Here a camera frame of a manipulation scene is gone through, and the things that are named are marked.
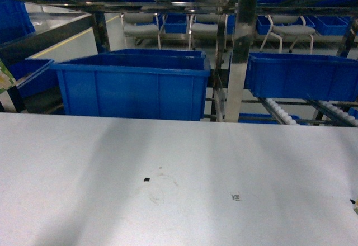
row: qr code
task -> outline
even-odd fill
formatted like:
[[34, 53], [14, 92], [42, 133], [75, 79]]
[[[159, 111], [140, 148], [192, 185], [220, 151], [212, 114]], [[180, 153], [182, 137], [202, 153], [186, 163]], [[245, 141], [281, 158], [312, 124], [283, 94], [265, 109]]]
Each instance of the qr code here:
[[230, 195], [232, 196], [234, 201], [240, 201], [240, 193], [239, 192], [230, 192]]

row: blue plastic bin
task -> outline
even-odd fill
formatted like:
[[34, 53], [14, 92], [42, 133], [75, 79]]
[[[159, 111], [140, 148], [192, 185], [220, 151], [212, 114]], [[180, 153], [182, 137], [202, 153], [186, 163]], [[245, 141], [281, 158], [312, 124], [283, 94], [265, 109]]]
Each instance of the blue plastic bin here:
[[335, 56], [250, 53], [246, 87], [255, 97], [354, 101], [358, 61]]
[[339, 17], [310, 17], [321, 35], [344, 35], [348, 23]]
[[[306, 21], [306, 26], [309, 26], [309, 27], [312, 27], [312, 28], [315, 28], [315, 24], [313, 23], [313, 21], [309, 18], [309, 17], [306, 17], [306, 16], [303, 16], [305, 21]], [[302, 19], [301, 18], [298, 18], [297, 22], [295, 23], [292, 23], [293, 25], [297, 25], [297, 24], [300, 24], [302, 25], [303, 22], [302, 22]]]
[[347, 24], [350, 22], [350, 20], [351, 20], [351, 17], [349, 17], [349, 16], [345, 16], [345, 17], [339, 17], [341, 20], [343, 20], [343, 21], [345, 21], [345, 22], [347, 22]]
[[[253, 118], [256, 118], [257, 120], [255, 120], [255, 119], [252, 119], [252, 120], [243, 119], [242, 118], [243, 116], [245, 116], [245, 117], [253, 117]], [[295, 116], [295, 115], [291, 115], [291, 117], [292, 117], [293, 120], [301, 119], [300, 117]], [[250, 123], [250, 124], [271, 124], [271, 125], [277, 125], [278, 124], [277, 121], [275, 121], [275, 120], [264, 121], [264, 120], [260, 120], [259, 118], [271, 119], [272, 116], [268, 115], [268, 114], [265, 114], [265, 113], [240, 113], [238, 122], [239, 123]]]
[[258, 16], [256, 21], [256, 30], [259, 35], [267, 35], [267, 32], [270, 29], [270, 21], [264, 16]]
[[0, 43], [35, 31], [23, 2], [0, 0]]
[[27, 76], [17, 85], [22, 98], [58, 86], [56, 71], [50, 69], [52, 62], [53, 60], [26, 59], [9, 67], [16, 80]]
[[356, 119], [358, 119], [358, 110], [357, 108], [349, 108], [348, 114], [350, 116], [354, 116]]
[[67, 115], [200, 120], [207, 58], [100, 54], [54, 63]]
[[186, 15], [169, 14], [165, 23], [166, 33], [185, 34], [187, 28]]
[[149, 56], [177, 56], [177, 57], [202, 57], [206, 54], [200, 50], [168, 50], [168, 49], [121, 49], [109, 52], [109, 54], [125, 55], [149, 55]]
[[228, 17], [228, 24], [227, 24], [227, 30], [226, 30], [227, 35], [232, 35], [234, 33], [235, 18], [236, 18], [235, 15], [230, 15]]

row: white table surface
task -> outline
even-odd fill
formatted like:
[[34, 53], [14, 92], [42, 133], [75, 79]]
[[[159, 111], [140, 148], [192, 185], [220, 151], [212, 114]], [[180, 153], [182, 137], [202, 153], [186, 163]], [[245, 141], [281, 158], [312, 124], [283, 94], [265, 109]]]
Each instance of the white table surface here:
[[0, 245], [358, 244], [358, 129], [5, 113], [0, 124]]

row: floor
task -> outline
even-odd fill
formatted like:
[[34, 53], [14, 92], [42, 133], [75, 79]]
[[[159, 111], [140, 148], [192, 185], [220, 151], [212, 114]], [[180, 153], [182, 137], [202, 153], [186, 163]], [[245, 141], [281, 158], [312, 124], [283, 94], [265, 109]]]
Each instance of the floor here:
[[[121, 21], [118, 14], [106, 14], [107, 29], [109, 33], [109, 41], [111, 50], [124, 49], [124, 36], [121, 29]], [[258, 51], [261, 44], [254, 42], [251, 47], [251, 51]], [[284, 44], [283, 52], [288, 51], [290, 44]], [[215, 63], [215, 42], [213, 41], [201, 41], [196, 43], [197, 50], [203, 50], [206, 52], [207, 57], [211, 62], [211, 66]], [[336, 55], [339, 44], [314, 44], [313, 54], [320, 55]], [[128, 47], [134, 48], [134, 40], [128, 38]], [[138, 48], [157, 48], [156, 40], [144, 40]], [[187, 49], [187, 43], [185, 42], [173, 42], [168, 40], [162, 40], [163, 49]], [[230, 47], [228, 48], [227, 53], [224, 54], [224, 64], [223, 69], [228, 69]], [[268, 42], [264, 48], [265, 52], [276, 53], [278, 51], [277, 42]], [[309, 51], [309, 44], [300, 44], [297, 43], [294, 53], [297, 54], [306, 54]], [[85, 32], [78, 34], [77, 36], [63, 41], [62, 43], [55, 45], [51, 48], [48, 48], [36, 55], [33, 58], [42, 58], [42, 59], [54, 59], [55, 61], [64, 61], [73, 58], [85, 57], [90, 55], [96, 55], [96, 45], [95, 38], [93, 36], [92, 29], [88, 29]], [[358, 49], [353, 48], [348, 55], [348, 58], [357, 59], [358, 58]], [[212, 90], [208, 88], [207, 97], [211, 97]], [[255, 97], [251, 95], [249, 90], [244, 90], [243, 95], [244, 100], [256, 100]], [[311, 119], [314, 115], [315, 109], [310, 106], [290, 106], [282, 105], [281, 106], [286, 112], [290, 115], [297, 115], [303, 119]], [[205, 105], [205, 114], [210, 114], [211, 102], [207, 101]], [[241, 113], [262, 113], [268, 114], [267, 111], [261, 104], [252, 104], [252, 103], [243, 103], [241, 107]]]

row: gray chair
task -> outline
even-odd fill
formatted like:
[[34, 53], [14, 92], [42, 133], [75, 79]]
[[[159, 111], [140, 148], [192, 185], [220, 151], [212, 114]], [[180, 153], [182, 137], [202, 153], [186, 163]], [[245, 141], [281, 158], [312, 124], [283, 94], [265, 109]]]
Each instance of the gray chair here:
[[[209, 15], [191, 15], [189, 23], [189, 50], [191, 45], [194, 47], [194, 39], [216, 39], [218, 34], [218, 19], [219, 15], [209, 14]], [[227, 20], [225, 19], [225, 45], [226, 49], [226, 30], [227, 30]]]
[[[153, 18], [156, 18], [156, 24], [153, 23]], [[161, 37], [159, 29], [158, 16], [156, 14], [123, 14], [121, 15], [122, 29], [124, 34], [124, 42], [127, 48], [127, 36], [137, 37], [141, 39], [153, 38], [158, 39], [158, 48], [161, 49]]]
[[[267, 38], [269, 35], [272, 35], [273, 37], [280, 40], [280, 47], [279, 47], [279, 53], [282, 53], [282, 36], [296, 36], [295, 41], [292, 43], [289, 52], [291, 53], [293, 50], [293, 47], [298, 41], [299, 36], [302, 35], [308, 35], [311, 38], [310, 46], [309, 46], [309, 52], [312, 54], [313, 50], [313, 34], [315, 33], [315, 29], [309, 26], [306, 26], [306, 20], [303, 16], [286, 16], [286, 15], [277, 15], [277, 16], [266, 16], [270, 22], [270, 29], [267, 32], [267, 35], [265, 39], [262, 42], [262, 45], [260, 47], [260, 52], [262, 51], [263, 47], [265, 46], [265, 43], [267, 41]], [[291, 23], [297, 22], [298, 18], [301, 18], [302, 25], [292, 25]]]

